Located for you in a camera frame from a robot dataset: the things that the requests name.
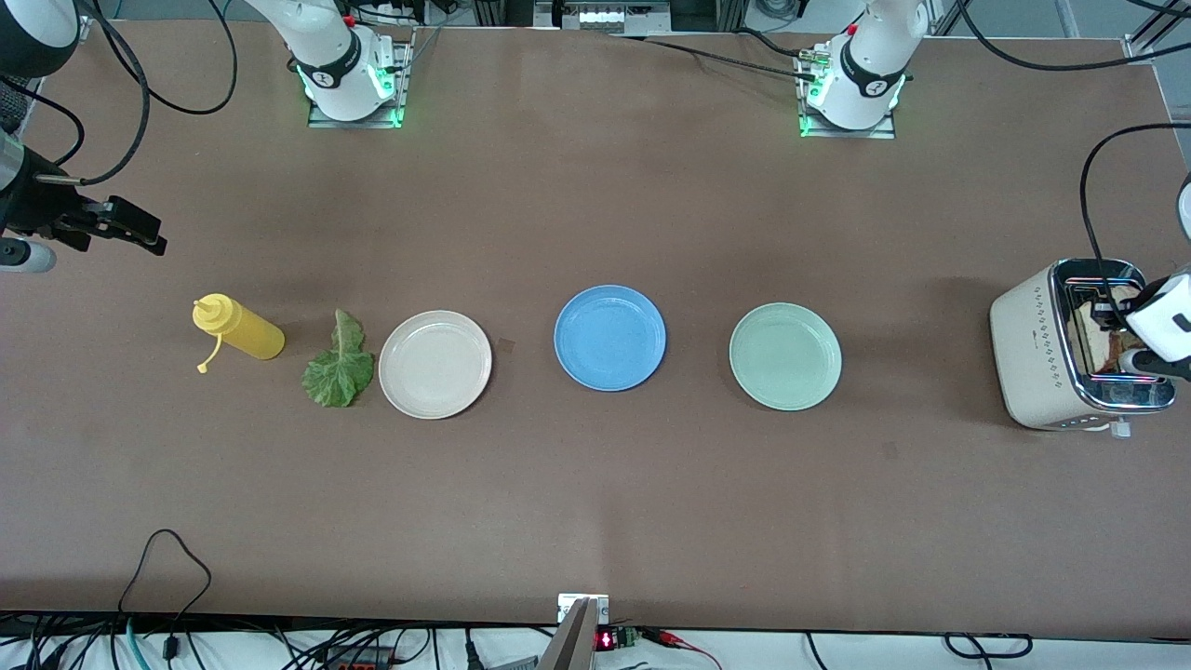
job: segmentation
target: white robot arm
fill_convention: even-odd
[[[333,0],[245,0],[293,54],[306,93],[335,120],[358,120],[393,98],[393,38],[348,27]]]
[[[905,67],[927,35],[923,0],[867,0],[847,31],[827,43],[829,63],[806,104],[848,130],[873,127],[897,104]]]

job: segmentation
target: table surface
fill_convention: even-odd
[[[316,131],[270,27],[233,27],[231,104],[155,105],[136,159],[89,189],[160,215],[167,255],[98,240],[2,282],[0,608],[112,609],[169,526],[214,572],[207,612],[541,622],[580,590],[663,626],[1191,633],[1191,405],[1125,443],[1027,431],[987,326],[997,295],[1087,252],[1084,156],[1166,118],[1149,68],[1035,73],[928,40],[897,140],[812,139],[781,77],[593,33],[445,30],[406,127]],[[123,30],[160,92],[219,98],[216,24]],[[743,37],[680,39],[782,64]],[[46,92],[88,124],[71,171],[110,165],[139,102],[102,40]],[[27,142],[56,155],[68,127],[38,113]],[[1106,252],[1152,276],[1184,263],[1173,136],[1102,158]],[[601,282],[647,293],[669,333],[623,394],[575,384],[551,346]],[[191,302],[213,290],[280,324],[282,355],[195,374],[212,342]],[[728,367],[737,319],[774,300],[843,349],[810,412],[757,406]],[[417,312],[473,317],[487,392],[439,422],[376,383],[314,406],[299,378],[336,307],[373,352]],[[200,583],[163,543],[130,607],[175,610]]]

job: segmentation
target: black cable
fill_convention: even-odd
[[[413,656],[411,656],[410,658],[398,658],[397,657],[397,645],[401,644],[401,635],[404,635],[406,633],[406,631],[409,631],[409,628],[404,628],[400,633],[398,633],[397,634],[397,641],[393,643],[393,665],[404,665],[404,664],[413,660],[414,658],[418,658],[430,646],[430,631],[426,630],[426,641],[422,643],[422,647],[418,649],[418,651],[413,652]]]
[[[227,19],[224,17],[223,12],[219,11],[219,7],[216,5],[216,0],[207,0],[207,5],[211,5],[211,8],[216,13],[216,18],[219,19],[219,26],[223,27],[224,35],[227,37],[227,46],[231,49],[231,81],[227,83],[227,93],[224,95],[224,99],[220,100],[219,104],[217,104],[213,107],[207,107],[205,109],[192,109],[189,107],[183,107],[175,102],[170,102],[161,94],[158,94],[156,90],[154,90],[151,86],[149,87],[149,95],[154,100],[157,100],[158,102],[166,105],[167,107],[174,109],[175,112],[182,112],[183,114],[193,114],[198,117],[213,114],[219,109],[226,107],[227,102],[231,101],[232,94],[236,93],[236,80],[239,77],[239,56],[236,52],[236,39],[231,36],[231,29],[227,27]],[[129,63],[124,60],[124,56],[120,54],[120,50],[117,49],[116,42],[112,40],[112,36],[106,30],[104,31],[104,37],[107,39],[107,45],[112,49],[112,54],[116,55],[116,60],[120,62],[120,67],[124,68],[124,71],[129,73],[129,76],[137,79],[136,73],[132,71],[132,69],[129,67]]]
[[[1022,658],[1023,656],[1027,656],[1031,651],[1034,651],[1034,638],[1029,635],[999,635],[999,637],[1011,640],[1025,640],[1025,646],[1018,651],[989,652],[985,651],[984,646],[980,644],[980,640],[975,639],[975,637],[969,633],[943,633],[943,644],[947,646],[947,651],[954,653],[960,658],[966,658],[968,660],[983,660],[985,670],[992,670],[993,659],[1010,660],[1014,658]],[[975,649],[975,652],[974,653],[966,652],[955,649],[955,645],[952,644],[952,638],[964,638],[965,640],[968,641],[968,644],[972,645],[973,649]]]
[[[75,0],[76,6],[81,5],[82,2],[83,0]],[[141,148],[141,142],[145,137],[145,129],[149,126],[150,98],[149,98],[149,81],[145,79],[145,70],[144,68],[141,67],[141,61],[137,60],[136,54],[132,52],[132,48],[129,46],[129,43],[124,39],[124,37],[119,33],[119,31],[112,27],[112,24],[108,23],[106,18],[104,18],[104,13],[99,11],[98,5],[92,5],[92,6],[83,5],[83,7],[91,10],[91,14],[93,15],[93,18],[104,29],[104,33],[111,35],[112,38],[114,38],[117,43],[119,43],[120,48],[124,49],[124,52],[129,57],[129,62],[132,65],[132,70],[137,75],[137,83],[141,86],[141,123],[137,125],[137,133],[132,137],[132,142],[129,144],[127,150],[124,151],[124,156],[120,157],[120,159],[116,163],[116,165],[113,165],[107,171],[100,174],[99,176],[77,180],[79,186],[91,186],[93,183],[100,183],[107,181],[108,179],[116,176],[121,169],[124,169],[124,165],[129,164],[129,161],[132,159],[132,156],[137,152],[137,149]]]
[[[174,538],[174,540],[177,543],[177,546],[181,547],[182,553],[185,553],[186,557],[189,558],[192,563],[198,565],[199,569],[202,570],[202,574],[206,576],[206,583],[202,584],[202,588],[199,589],[199,593],[195,594],[194,597],[192,597],[191,601],[186,603],[186,607],[183,607],[181,610],[177,612],[177,614],[174,615],[174,622],[176,624],[177,620],[181,619],[183,614],[186,614],[186,610],[191,609],[191,607],[195,602],[198,602],[204,594],[207,593],[207,589],[211,588],[211,569],[207,568],[206,563],[202,563],[201,558],[194,556],[194,552],[191,551],[191,547],[186,545],[186,540],[183,540],[182,537],[177,534],[177,531],[174,531],[173,528],[158,528],[154,531],[151,536],[149,536],[148,540],[145,540],[145,546],[144,549],[141,550],[141,561],[137,562],[137,569],[135,572],[132,572],[132,578],[129,580],[127,586],[124,587],[124,593],[120,594],[120,600],[116,603],[116,610],[119,612],[120,614],[126,614],[126,610],[124,609],[124,600],[129,597],[129,593],[132,590],[133,584],[136,584],[137,578],[141,577],[141,570],[143,570],[145,566],[145,559],[149,557],[149,549],[152,547],[152,541],[157,539],[157,536],[161,534],[166,534]]]
[[[211,582],[212,582],[211,569],[207,568],[206,563],[202,563],[201,558],[199,558],[198,556],[194,556],[194,552],[191,551],[191,547],[186,545],[186,540],[183,540],[182,537],[177,534],[177,531],[174,531],[173,528],[158,528],[158,530],[154,531],[149,536],[149,539],[145,540],[144,549],[141,550],[141,561],[137,562],[137,569],[136,569],[136,571],[132,572],[132,578],[129,580],[127,586],[124,587],[124,593],[120,594],[120,600],[116,603],[116,610],[119,612],[120,614],[125,613],[124,600],[126,597],[129,597],[129,593],[132,590],[133,584],[136,584],[137,583],[137,578],[141,577],[141,570],[144,569],[144,566],[145,566],[145,559],[149,557],[149,549],[152,546],[154,540],[157,539],[157,536],[161,536],[161,534],[166,534],[166,536],[169,536],[169,537],[174,538],[174,540],[177,543],[177,546],[181,547],[182,553],[185,553],[186,557],[189,558],[192,563],[194,563],[195,565],[198,565],[199,569],[202,570],[202,574],[206,576],[206,582],[202,584],[202,588],[199,589],[199,593],[195,594],[194,597],[192,597],[189,600],[189,602],[187,602],[186,606],[182,607],[182,609],[177,610],[177,614],[175,614],[174,619],[169,622],[169,638],[167,638],[167,645],[173,644],[174,645],[174,650],[176,651],[177,643],[176,641],[175,643],[169,643],[168,640],[176,640],[177,639],[175,637],[175,633],[177,632],[177,624],[179,624],[179,621],[181,621],[181,619],[186,614],[186,612],[188,609],[191,609],[191,607],[193,607],[194,603],[198,602],[199,599],[201,599],[204,596],[204,594],[207,593],[207,589],[211,588]],[[191,649],[194,650],[194,640],[189,639],[189,643],[191,643]],[[167,655],[166,656],[166,668],[168,670],[173,670],[174,669],[174,655]]]
[[[729,58],[728,56],[721,56],[719,54],[711,54],[709,51],[703,51],[703,50],[699,50],[699,49],[692,49],[690,46],[681,46],[679,44],[671,44],[669,42],[649,42],[649,40],[643,40],[643,42],[646,44],[654,44],[654,45],[657,45],[657,46],[665,46],[667,49],[676,49],[679,51],[685,51],[687,54],[693,54],[696,56],[703,56],[704,58],[711,58],[713,61],[719,61],[719,62],[728,63],[728,64],[731,64],[731,65],[738,65],[738,67],[742,67],[742,68],[752,68],[752,69],[755,69],[755,70],[761,70],[761,71],[767,71],[767,73],[773,73],[773,74],[780,74],[780,75],[785,75],[785,76],[792,76],[794,79],[802,79],[802,80],[806,80],[806,81],[813,81],[815,80],[815,77],[812,75],[807,74],[807,73],[799,73],[799,71],[794,71],[794,70],[784,70],[784,69],[780,69],[780,68],[771,68],[769,65],[762,65],[762,64],[759,64],[759,63],[750,63],[748,61],[737,61],[736,58]]]
[[[1162,130],[1162,129],[1191,129],[1191,121],[1174,121],[1174,123],[1147,123],[1142,125],[1131,125],[1129,127],[1123,127],[1104,139],[1100,139],[1096,146],[1092,148],[1091,152],[1087,154],[1087,158],[1084,159],[1084,169],[1079,174],[1079,211],[1084,217],[1084,230],[1087,231],[1087,240],[1092,245],[1092,253],[1096,256],[1096,269],[1100,273],[1100,280],[1104,282],[1104,293],[1108,295],[1109,305],[1112,306],[1112,314],[1117,318],[1121,325],[1133,331],[1129,326],[1129,321],[1124,319],[1121,313],[1121,307],[1117,305],[1116,296],[1112,295],[1112,287],[1109,283],[1108,273],[1104,271],[1104,256],[1100,253],[1100,244],[1096,239],[1096,230],[1092,227],[1092,217],[1087,213],[1087,175],[1092,170],[1092,162],[1096,156],[1100,152],[1100,149],[1112,139],[1121,137],[1122,134],[1131,134],[1134,132],[1142,132],[1146,130]]]
[[[79,656],[75,657],[75,659],[70,663],[70,665],[67,666],[67,670],[76,670],[79,668],[82,668],[82,664],[87,658],[87,652],[91,651],[91,645],[95,644],[95,640],[99,639],[102,632],[104,632],[102,625],[95,628],[95,632],[92,633],[89,638],[87,638],[87,644],[82,645],[82,650],[79,652]]]
[[[107,640],[108,650],[112,653],[112,670],[120,670],[120,659],[116,657],[116,635],[119,633],[120,616],[112,618],[111,637]]]
[[[964,17],[964,23],[967,24],[968,30],[972,31],[972,35],[977,38],[977,40],[980,42],[981,45],[984,45],[985,49],[987,49],[993,55],[996,55],[997,57],[999,57],[999,58],[1002,58],[1004,61],[1008,61],[1008,62],[1010,62],[1010,63],[1012,63],[1015,65],[1028,68],[1028,69],[1031,69],[1031,70],[1043,70],[1043,71],[1098,70],[1098,69],[1104,69],[1104,68],[1115,68],[1117,65],[1125,65],[1125,64],[1129,64],[1129,63],[1136,63],[1139,61],[1148,61],[1151,58],[1156,58],[1159,56],[1166,56],[1167,54],[1174,54],[1177,51],[1185,51],[1187,49],[1191,49],[1191,42],[1187,42],[1185,44],[1177,44],[1174,46],[1168,46],[1166,49],[1159,49],[1156,51],[1151,51],[1149,54],[1142,54],[1140,56],[1130,56],[1128,58],[1114,58],[1111,61],[1099,61],[1099,62],[1095,62],[1095,63],[1070,63],[1070,64],[1059,64],[1059,65],[1053,65],[1053,64],[1047,64],[1047,63],[1034,63],[1034,62],[1030,62],[1030,61],[1025,61],[1025,60],[1018,58],[1017,56],[1014,56],[1012,54],[1006,54],[1005,51],[1002,51],[992,42],[989,42],[989,38],[985,37],[984,33],[980,32],[980,29],[978,29],[975,26],[975,23],[972,21],[972,15],[968,14],[968,8],[967,8],[967,4],[966,2],[956,2],[955,6],[960,11],[960,15]]]
[[[207,670],[207,664],[202,663],[202,655],[199,653],[199,647],[194,645],[194,635],[191,633],[191,630],[183,627],[182,632],[186,633],[186,641],[191,645],[191,653],[194,656],[194,662],[199,664],[199,670]],[[166,664],[170,665],[173,660],[173,658],[168,658],[166,659]]]
[[[74,112],[71,112],[70,109],[66,108],[64,106],[55,102],[54,100],[50,100],[49,98],[46,98],[44,95],[40,95],[38,93],[33,93],[32,90],[25,88],[24,86],[18,84],[15,81],[12,81],[8,77],[0,76],[0,81],[4,81],[4,83],[8,88],[12,88],[17,93],[20,93],[21,95],[25,95],[27,98],[32,98],[33,100],[37,100],[38,102],[45,105],[46,107],[50,107],[50,108],[57,111],[62,115],[64,115],[68,119],[70,119],[70,123],[74,124],[74,126],[75,126],[75,143],[70,145],[70,149],[67,150],[67,152],[63,154],[61,158],[54,161],[54,164],[61,165],[62,163],[64,163],[64,162],[69,161],[70,158],[73,158],[74,155],[79,152],[79,149],[82,149],[82,142],[83,142],[83,138],[86,138],[86,136],[87,136],[87,131],[83,130],[83,127],[82,127],[82,120],[80,120],[79,117]]]
[[[286,637],[285,631],[282,631],[281,626],[278,626],[276,624],[273,625],[273,630],[278,632],[278,638],[281,639],[281,644],[286,645],[286,651],[289,652],[289,660],[295,660],[297,657],[294,656],[294,646],[289,644],[289,638]]]
[[[771,51],[777,51],[778,54],[781,54],[782,56],[790,56],[791,58],[798,57],[798,49],[782,49],[781,46],[778,46],[772,39],[766,37],[765,33],[753,30],[746,25],[738,27],[736,32],[740,32],[742,35],[752,35],[753,37],[760,39],[761,44],[765,44],[766,48],[769,49]]]
[[[827,664],[823,663],[823,657],[818,655],[818,647],[815,646],[815,635],[812,635],[810,631],[807,631],[805,634],[806,634],[806,644],[811,646],[811,656],[815,657],[815,663],[818,664],[819,670],[827,670]]]
[[[1153,2],[1147,2],[1146,0],[1124,0],[1130,5],[1136,5],[1139,7],[1145,7],[1147,10],[1153,10],[1155,12],[1166,14],[1168,17],[1179,17],[1181,19],[1191,19],[1191,12],[1186,10],[1176,10],[1173,7],[1164,7],[1161,5],[1154,5]]]

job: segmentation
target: cable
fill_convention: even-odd
[[[157,538],[157,536],[161,536],[161,534],[167,534],[167,536],[174,538],[174,540],[177,541],[177,546],[181,547],[182,553],[185,553],[186,557],[191,559],[191,562],[193,562],[195,565],[198,565],[199,569],[202,570],[202,574],[206,576],[206,582],[202,584],[202,588],[199,589],[199,593],[195,594],[194,597],[192,597],[191,601],[187,602],[185,607],[182,607],[182,609],[177,610],[177,614],[175,614],[174,619],[169,622],[169,637],[167,638],[167,647],[169,647],[169,645],[173,645],[174,649],[173,649],[172,653],[167,653],[166,655],[166,666],[172,670],[174,668],[174,656],[175,656],[176,650],[177,650],[177,638],[175,637],[175,633],[177,632],[177,624],[182,619],[182,615],[185,615],[186,612],[188,609],[191,609],[191,607],[193,607],[194,603],[198,602],[199,599],[201,599],[204,594],[207,593],[207,589],[211,588],[211,582],[212,582],[211,569],[207,568],[206,563],[202,563],[201,558],[194,556],[194,552],[191,551],[191,547],[186,545],[186,540],[183,540],[182,537],[179,536],[176,531],[174,531],[173,528],[158,528],[157,531],[154,531],[152,534],[149,536],[149,539],[145,540],[144,549],[141,550],[141,561],[137,562],[137,569],[136,569],[136,571],[132,572],[132,578],[129,580],[129,584],[126,587],[124,587],[124,593],[120,594],[120,600],[116,603],[116,609],[120,614],[125,613],[124,600],[126,597],[129,597],[129,593],[132,590],[133,584],[136,584],[137,583],[137,578],[141,577],[141,570],[144,569],[144,566],[145,566],[145,559],[149,557],[149,547],[152,546],[152,541]],[[131,626],[132,626],[132,619],[131,618],[129,618],[127,626],[129,626],[127,627],[127,634],[131,637],[131,631],[132,631],[132,628],[131,628]],[[194,649],[194,640],[189,640],[189,641],[191,641],[191,647],[193,650]],[[137,657],[139,655],[139,652],[137,651],[137,647],[135,646],[135,640],[130,640],[129,645],[132,646],[132,650],[133,650],[132,655],[133,655],[133,657]],[[137,658],[137,663],[144,665],[142,663],[142,660],[143,660],[143,658]],[[150,669],[148,666],[142,666],[141,670],[150,670]]]
[[[148,82],[145,82],[145,86],[149,87],[149,95],[154,100],[157,100],[162,105],[166,105],[167,107],[176,112],[182,112],[183,114],[193,114],[199,117],[206,114],[213,114],[219,109],[226,107],[227,102],[231,101],[232,94],[236,93],[236,81],[239,77],[239,56],[236,52],[236,39],[231,36],[231,29],[227,26],[227,19],[224,17],[224,12],[226,11],[227,5],[224,5],[224,12],[219,11],[219,6],[216,5],[216,0],[207,0],[207,5],[211,5],[211,8],[216,13],[216,18],[219,19],[219,26],[223,27],[224,35],[227,37],[227,46],[231,49],[231,81],[227,83],[227,93],[224,94],[223,100],[220,100],[219,104],[217,104],[213,107],[207,107],[205,109],[192,109],[189,107],[183,107],[181,105],[170,102],[169,100],[160,95],[156,90],[154,90],[152,87],[148,84]],[[125,62],[124,56],[120,55],[120,50],[116,48],[116,43],[112,40],[112,35],[105,30],[104,37],[107,38],[107,45],[112,49],[112,54],[116,55],[116,60],[120,62],[120,67],[124,68],[124,71],[129,73],[129,76],[136,79],[137,77],[136,73],[131,68],[129,68],[129,63]]]
[[[278,632],[278,638],[281,639],[281,644],[286,645],[286,651],[289,652],[289,660],[297,660],[297,657],[294,656],[294,646],[289,644],[289,638],[286,637],[286,633],[281,630],[281,626],[274,624],[273,630]]]
[[[788,56],[791,58],[798,57],[798,49],[782,49],[781,46],[774,44],[772,39],[766,37],[765,33],[757,32],[748,26],[742,25],[736,32],[743,35],[752,35],[753,37],[760,39],[761,44],[765,44],[766,48],[768,48],[771,51],[777,51],[778,54],[781,54],[782,56]]]
[[[1185,44],[1177,44],[1174,46],[1168,46],[1166,49],[1159,49],[1156,51],[1152,51],[1149,54],[1142,54],[1140,56],[1130,56],[1128,58],[1114,58],[1111,61],[1099,61],[1099,62],[1095,62],[1095,63],[1070,63],[1070,64],[1059,64],[1059,65],[1053,65],[1053,64],[1047,64],[1047,63],[1034,63],[1034,62],[1030,62],[1030,61],[1025,61],[1025,60],[1018,58],[1017,56],[1014,56],[1012,54],[1006,54],[1005,51],[1002,51],[992,42],[989,42],[989,38],[985,37],[984,33],[980,32],[980,29],[978,29],[975,26],[975,23],[972,21],[972,15],[968,13],[968,8],[967,8],[967,4],[966,2],[956,2],[955,6],[960,11],[960,15],[964,17],[964,23],[967,24],[968,30],[972,31],[972,35],[977,38],[977,40],[980,42],[980,44],[985,49],[987,49],[993,55],[996,55],[997,57],[999,57],[999,58],[1002,58],[1004,61],[1008,61],[1008,62],[1010,62],[1010,63],[1012,63],[1015,65],[1028,68],[1028,69],[1031,69],[1031,70],[1043,70],[1043,71],[1098,70],[1098,69],[1104,69],[1104,68],[1115,68],[1117,65],[1124,65],[1124,64],[1129,64],[1129,63],[1136,63],[1139,61],[1148,61],[1151,58],[1156,58],[1159,56],[1166,56],[1167,54],[1174,54],[1177,51],[1184,51],[1186,49],[1191,49],[1191,42],[1187,42]]]
[[[1079,211],[1084,217],[1084,228],[1087,231],[1087,240],[1092,245],[1092,253],[1096,256],[1096,269],[1100,273],[1100,280],[1103,280],[1104,282],[1104,293],[1108,295],[1109,305],[1112,306],[1112,314],[1117,318],[1121,325],[1127,327],[1129,331],[1133,331],[1133,327],[1129,325],[1129,321],[1124,319],[1124,315],[1122,315],[1121,307],[1120,305],[1117,305],[1116,301],[1116,296],[1112,295],[1112,287],[1109,283],[1108,273],[1104,270],[1104,256],[1100,253],[1100,244],[1096,239],[1096,230],[1092,227],[1092,217],[1091,214],[1087,213],[1087,175],[1091,173],[1092,162],[1096,159],[1096,156],[1100,152],[1100,149],[1103,149],[1104,145],[1111,142],[1112,139],[1116,139],[1117,137],[1121,137],[1123,134],[1131,134],[1134,132],[1142,132],[1146,130],[1162,130],[1162,129],[1191,129],[1191,121],[1147,123],[1142,125],[1131,125],[1129,127],[1123,127],[1109,134],[1104,139],[1100,139],[1096,144],[1096,146],[1092,148],[1091,152],[1087,154],[1087,158],[1084,159],[1084,169],[1079,174]],[[950,633],[950,634],[960,635],[962,633]]]
[[[1002,637],[1014,640],[1025,640],[1025,647],[1018,651],[991,653],[985,651],[984,646],[980,645],[980,641],[977,640],[975,637],[973,637],[969,633],[943,633],[943,644],[947,645],[947,651],[954,653],[960,658],[966,658],[968,660],[983,660],[985,670],[992,670],[993,659],[1009,660],[1014,658],[1021,658],[1034,651],[1034,638],[1029,635],[1002,635]],[[955,649],[955,645],[952,644],[952,638],[964,638],[973,647],[975,647],[975,653],[965,652]]]
[[[191,655],[194,656],[194,662],[199,664],[199,670],[207,670],[207,664],[202,663],[202,655],[199,653],[199,647],[194,644],[194,635],[191,634],[191,630],[182,628],[182,632],[186,633],[186,641],[191,645]],[[293,651],[289,652],[289,656],[293,656]],[[169,664],[172,660],[168,659],[166,663]]]
[[[762,64],[759,64],[759,63],[750,63],[748,61],[737,61],[736,58],[729,58],[728,56],[721,56],[719,54],[711,54],[709,51],[701,51],[699,49],[692,49],[690,46],[681,46],[679,44],[671,44],[669,42],[649,42],[648,39],[644,39],[643,42],[646,44],[654,44],[656,46],[665,46],[667,49],[676,49],[679,51],[685,51],[687,54],[692,54],[692,55],[696,55],[696,56],[703,56],[704,58],[711,58],[713,61],[719,61],[719,62],[728,63],[728,64],[731,64],[731,65],[738,65],[738,67],[742,67],[742,68],[752,68],[752,69],[755,69],[755,70],[761,70],[761,71],[767,71],[767,73],[773,73],[773,74],[780,74],[780,75],[785,75],[785,76],[792,76],[794,79],[802,79],[802,80],[805,80],[805,81],[813,81],[815,80],[815,77],[812,75],[810,75],[809,73],[799,73],[799,71],[794,71],[794,70],[784,70],[784,69],[780,69],[780,68],[771,68],[769,65],[762,65]]]
[[[1166,14],[1168,17],[1179,17],[1181,19],[1191,19],[1191,12],[1186,10],[1176,10],[1174,7],[1164,7],[1161,5],[1154,5],[1153,2],[1147,2],[1146,0],[1124,0],[1130,5],[1136,5],[1139,7],[1145,7],[1147,10],[1153,10],[1160,14]]]
[[[827,670],[827,664],[823,663],[823,657],[818,655],[818,647],[815,646],[815,635],[810,631],[806,631],[806,644],[811,647],[811,656],[815,657],[815,663],[819,666],[819,670]]]
[[[75,2],[77,6],[82,4],[83,0],[75,0]],[[92,5],[86,7],[91,10],[94,19],[99,23],[100,26],[102,26],[104,33],[111,35],[112,38],[119,43],[120,49],[123,49],[129,57],[129,62],[131,63],[132,69],[137,75],[137,83],[141,86],[141,123],[137,125],[137,133],[132,137],[132,142],[129,144],[127,150],[124,151],[124,156],[121,156],[120,159],[117,161],[117,163],[111,169],[100,174],[99,176],[92,176],[86,179],[73,179],[69,181],[70,183],[76,183],[79,186],[91,186],[94,183],[107,181],[108,179],[116,176],[121,169],[124,169],[124,165],[129,164],[129,161],[132,159],[132,156],[137,152],[137,149],[141,148],[141,142],[145,137],[145,129],[149,126],[149,100],[150,100],[149,81],[145,79],[145,70],[144,68],[141,67],[141,61],[137,60],[136,54],[132,52],[132,48],[129,46],[129,43],[124,39],[124,37],[119,33],[119,31],[112,27],[112,24],[108,23],[106,18],[104,18],[104,13],[99,11],[98,5]]]
[[[186,614],[186,610],[191,609],[191,607],[195,602],[198,602],[204,594],[207,593],[207,589],[211,588],[211,569],[207,568],[206,563],[202,563],[201,558],[194,556],[194,552],[191,551],[191,547],[186,545],[186,540],[183,540],[182,537],[177,534],[177,531],[174,531],[173,528],[158,528],[154,531],[151,536],[149,536],[148,540],[145,540],[145,546],[144,549],[141,550],[141,561],[137,562],[137,569],[135,572],[132,572],[132,578],[129,580],[129,584],[124,587],[124,593],[120,594],[120,600],[116,603],[116,610],[119,612],[120,614],[126,613],[126,610],[124,609],[124,600],[129,597],[129,593],[132,590],[133,584],[136,584],[137,578],[141,577],[141,571],[145,566],[145,559],[149,557],[149,549],[152,546],[152,541],[157,538],[157,536],[161,534],[167,534],[174,538],[174,540],[177,541],[177,546],[181,547],[182,553],[185,553],[186,557],[189,558],[192,563],[198,565],[207,578],[206,583],[202,584],[202,588],[199,589],[199,593],[195,594],[195,596],[192,597],[191,601],[186,603],[186,607],[183,607],[181,610],[179,610],[177,614],[174,615],[174,622],[176,624],[177,620],[181,619],[183,614]]]
[[[129,616],[124,621],[124,638],[129,641],[129,649],[132,650],[132,658],[136,659],[137,665],[141,670],[150,670],[149,664],[145,662],[145,657],[141,653],[141,645],[137,644],[137,637],[132,634],[132,618]]]
[[[74,155],[79,152],[79,149],[82,149],[82,142],[83,142],[83,138],[87,136],[87,131],[83,130],[83,127],[82,127],[82,120],[80,120],[79,117],[75,115],[74,112],[71,112],[70,109],[66,108],[64,106],[55,102],[54,100],[50,100],[49,98],[46,98],[44,95],[33,93],[32,90],[25,88],[24,86],[18,84],[15,81],[12,81],[11,79],[8,79],[6,76],[0,76],[0,81],[4,81],[4,83],[8,88],[12,88],[17,93],[20,93],[21,95],[25,95],[27,98],[32,98],[33,100],[37,100],[38,102],[45,105],[46,107],[56,109],[58,113],[61,113],[62,115],[64,115],[68,119],[70,119],[70,123],[74,124],[74,126],[75,126],[75,143],[70,146],[69,150],[67,150],[66,154],[62,155],[61,158],[54,161],[54,164],[61,165],[62,163],[64,163],[64,162],[69,161],[70,158],[73,158]]]
[[[712,663],[716,664],[716,670],[724,670],[724,666],[719,664],[719,659],[717,659],[715,656],[711,656],[710,653],[707,653],[707,652],[703,651],[701,649],[692,645],[691,643],[682,643],[682,644],[685,646],[682,646],[681,649],[685,649],[686,651],[693,651],[696,653],[701,653],[703,656],[706,656],[707,658],[711,659]]]
[[[637,631],[644,639],[651,643],[660,644],[667,649],[680,649],[682,651],[693,651],[696,653],[706,656],[707,658],[711,659],[712,663],[716,664],[716,670],[724,670],[724,666],[719,664],[718,658],[692,645],[691,643],[684,640],[682,638],[675,635],[674,633],[671,633],[669,631],[660,631],[657,628],[650,628],[650,627],[640,627],[637,628]]]
[[[413,660],[414,658],[422,656],[422,653],[425,652],[426,649],[430,646],[430,631],[426,630],[426,641],[422,643],[422,647],[418,649],[418,651],[413,652],[413,656],[411,656],[410,658],[398,658],[397,657],[397,645],[401,644],[401,635],[404,635],[407,631],[409,631],[409,628],[403,630],[400,633],[398,633],[397,634],[397,641],[393,643],[393,665],[405,665],[406,663],[409,663],[409,662]]]

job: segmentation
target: lettuce leaf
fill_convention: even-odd
[[[364,330],[343,309],[335,309],[331,349],[306,367],[301,387],[310,400],[323,407],[348,407],[373,378],[373,355],[361,347]]]

